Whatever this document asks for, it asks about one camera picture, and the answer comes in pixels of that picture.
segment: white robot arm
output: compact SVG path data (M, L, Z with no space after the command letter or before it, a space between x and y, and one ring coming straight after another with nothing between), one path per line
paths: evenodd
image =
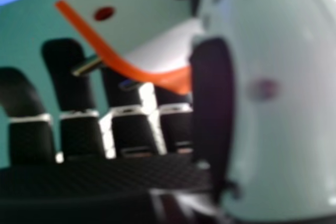
M57 7L116 71L178 93L193 80L195 155L233 219L333 223L336 2L194 1Z

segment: green background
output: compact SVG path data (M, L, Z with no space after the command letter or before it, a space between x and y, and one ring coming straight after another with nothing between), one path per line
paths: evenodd
M0 7L0 66L20 69L38 90L48 112L54 117L54 136L60 149L59 109L50 77L43 64L42 43L54 38L74 38L81 42L86 56L93 50L67 23L54 7L57 0L20 0ZM98 72L92 74L92 87L101 114L107 112L102 83ZM0 167L8 166L8 118L0 107Z

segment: orange strip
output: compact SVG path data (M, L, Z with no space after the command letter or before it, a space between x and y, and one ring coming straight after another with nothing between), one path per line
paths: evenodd
M153 82L155 85L171 90L178 94L187 94L191 90L190 67L179 70L153 74L144 72L125 62L110 46L71 8L65 0L56 3L56 7L70 23L85 37L96 50L103 62L131 79L141 82Z

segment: orange edge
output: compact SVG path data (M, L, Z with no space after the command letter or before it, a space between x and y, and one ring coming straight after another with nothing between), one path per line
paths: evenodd
M56 7L68 21L85 37L96 50L103 62L131 79L141 82L153 82L155 85L166 88L178 94L187 94L191 90L190 67L166 73L147 73L124 61L65 1L60 0Z

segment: dark red circle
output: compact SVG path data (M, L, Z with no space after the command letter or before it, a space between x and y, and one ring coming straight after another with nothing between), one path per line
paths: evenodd
M96 11L95 20L103 21L109 19L115 14L115 11L113 7L102 7Z

